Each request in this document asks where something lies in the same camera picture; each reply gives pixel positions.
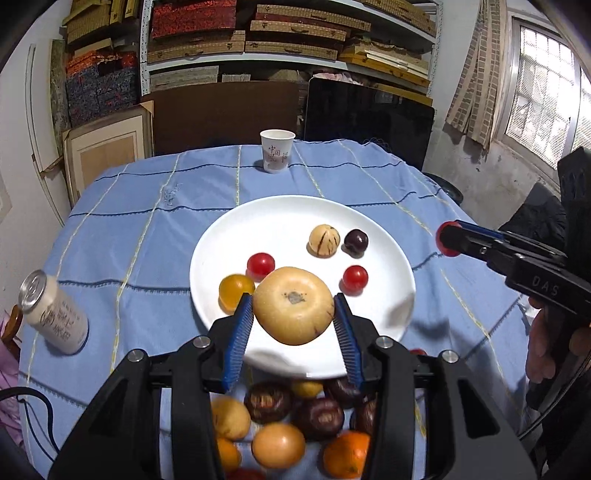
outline can lid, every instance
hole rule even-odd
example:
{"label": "can lid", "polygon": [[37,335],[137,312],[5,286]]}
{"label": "can lid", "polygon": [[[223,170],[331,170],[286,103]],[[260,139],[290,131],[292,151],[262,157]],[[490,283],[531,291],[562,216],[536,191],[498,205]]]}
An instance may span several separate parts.
{"label": "can lid", "polygon": [[35,270],[27,275],[18,292],[18,305],[24,313],[29,313],[45,292],[47,275],[43,270]]}

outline metal screw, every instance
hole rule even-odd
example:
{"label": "metal screw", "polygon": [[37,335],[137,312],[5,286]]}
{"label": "metal screw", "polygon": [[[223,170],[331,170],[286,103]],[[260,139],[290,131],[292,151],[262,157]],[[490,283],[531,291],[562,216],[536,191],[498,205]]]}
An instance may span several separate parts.
{"label": "metal screw", "polygon": [[381,336],[375,339],[375,344],[380,348],[390,348],[392,345],[394,345],[394,340],[392,340],[390,337]]}
{"label": "metal screw", "polygon": [[197,348],[206,348],[211,345],[211,340],[206,335],[200,335],[193,339],[193,345]]}
{"label": "metal screw", "polygon": [[136,349],[132,350],[127,354],[127,360],[130,362],[136,363],[139,362],[144,358],[144,353],[142,350]]}
{"label": "metal screw", "polygon": [[444,350],[441,352],[441,358],[443,358],[448,364],[454,364],[460,359],[459,355],[453,350]]}

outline brick pattern curtain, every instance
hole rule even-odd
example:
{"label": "brick pattern curtain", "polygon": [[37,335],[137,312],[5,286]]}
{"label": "brick pattern curtain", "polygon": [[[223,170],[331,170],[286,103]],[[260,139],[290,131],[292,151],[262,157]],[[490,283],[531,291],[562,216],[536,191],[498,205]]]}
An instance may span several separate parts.
{"label": "brick pattern curtain", "polygon": [[448,124],[486,149],[499,88],[503,15],[505,0],[480,0],[470,49],[446,118]]}

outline wooden chair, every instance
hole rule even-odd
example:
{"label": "wooden chair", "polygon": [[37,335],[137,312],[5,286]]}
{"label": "wooden chair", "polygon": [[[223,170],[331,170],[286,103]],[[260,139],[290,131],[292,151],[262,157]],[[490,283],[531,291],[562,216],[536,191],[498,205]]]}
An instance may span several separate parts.
{"label": "wooden chair", "polygon": [[13,354],[14,358],[17,360],[20,359],[21,356],[21,348],[17,345],[14,341],[14,338],[17,335],[18,329],[21,327],[22,323],[22,310],[15,305],[12,308],[12,312],[10,314],[10,319],[6,324],[4,329],[4,333],[2,334],[2,343],[6,346],[8,351]]}

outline white can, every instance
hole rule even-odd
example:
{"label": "white can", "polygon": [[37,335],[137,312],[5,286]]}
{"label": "white can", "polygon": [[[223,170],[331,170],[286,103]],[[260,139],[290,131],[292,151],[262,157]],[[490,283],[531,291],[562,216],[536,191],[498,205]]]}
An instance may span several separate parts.
{"label": "white can", "polygon": [[43,270],[35,270],[22,282],[18,304],[25,320],[63,353],[71,355],[88,337],[88,318]]}

